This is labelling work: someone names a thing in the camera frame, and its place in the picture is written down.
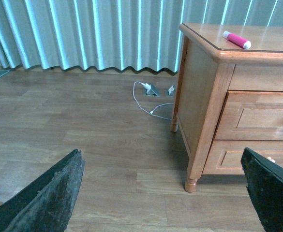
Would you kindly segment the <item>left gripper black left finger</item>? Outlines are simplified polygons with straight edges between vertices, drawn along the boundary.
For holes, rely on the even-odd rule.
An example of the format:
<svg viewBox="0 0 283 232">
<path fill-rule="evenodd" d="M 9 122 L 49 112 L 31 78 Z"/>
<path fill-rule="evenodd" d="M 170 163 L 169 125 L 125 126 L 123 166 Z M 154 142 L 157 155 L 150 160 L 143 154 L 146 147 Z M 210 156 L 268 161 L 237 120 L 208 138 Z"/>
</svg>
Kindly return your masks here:
<svg viewBox="0 0 283 232">
<path fill-rule="evenodd" d="M 85 161 L 78 149 L 0 206 L 0 232 L 63 232 L 72 216 Z"/>
</svg>

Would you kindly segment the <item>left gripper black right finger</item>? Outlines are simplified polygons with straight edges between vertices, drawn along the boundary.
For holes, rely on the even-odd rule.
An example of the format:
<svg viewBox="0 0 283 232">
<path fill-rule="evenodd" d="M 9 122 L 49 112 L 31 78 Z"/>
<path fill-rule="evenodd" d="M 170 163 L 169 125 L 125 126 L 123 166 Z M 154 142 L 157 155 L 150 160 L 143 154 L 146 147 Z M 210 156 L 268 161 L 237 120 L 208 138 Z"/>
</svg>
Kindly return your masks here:
<svg viewBox="0 0 283 232">
<path fill-rule="evenodd" d="M 248 147 L 244 148 L 241 165 L 264 230 L 283 232 L 283 168 Z"/>
</svg>

